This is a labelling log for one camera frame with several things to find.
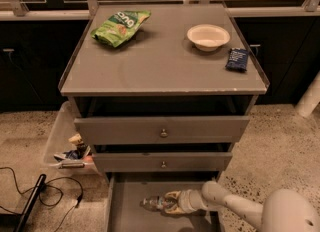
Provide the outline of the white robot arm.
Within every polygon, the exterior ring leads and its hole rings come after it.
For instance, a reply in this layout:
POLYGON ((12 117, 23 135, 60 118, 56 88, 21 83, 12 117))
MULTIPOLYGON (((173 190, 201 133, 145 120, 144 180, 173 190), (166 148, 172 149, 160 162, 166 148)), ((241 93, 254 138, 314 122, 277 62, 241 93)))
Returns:
POLYGON ((165 195, 174 204, 167 214, 190 214, 222 206, 242 218, 258 232, 320 232, 317 210, 299 193, 289 189, 273 191, 263 204, 233 194, 216 181, 207 181, 200 190, 171 191, 165 195))

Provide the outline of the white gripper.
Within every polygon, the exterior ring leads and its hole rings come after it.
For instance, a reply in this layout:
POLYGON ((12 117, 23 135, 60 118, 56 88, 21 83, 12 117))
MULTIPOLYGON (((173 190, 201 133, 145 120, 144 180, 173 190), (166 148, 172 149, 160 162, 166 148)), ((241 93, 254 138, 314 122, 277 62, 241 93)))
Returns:
POLYGON ((171 191, 167 192, 164 198, 167 202, 173 203, 177 203, 179 199, 179 206, 174 205, 163 209, 163 211, 169 215, 192 213, 203 208, 202 195, 199 190, 171 191))

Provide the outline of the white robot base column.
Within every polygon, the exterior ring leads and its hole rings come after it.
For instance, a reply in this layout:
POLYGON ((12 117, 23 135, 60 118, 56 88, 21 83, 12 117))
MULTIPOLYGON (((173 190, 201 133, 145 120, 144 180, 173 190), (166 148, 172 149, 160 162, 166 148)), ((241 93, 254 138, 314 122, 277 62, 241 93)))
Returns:
POLYGON ((308 117, 320 103, 320 71, 303 94, 295 109, 302 117, 308 117))

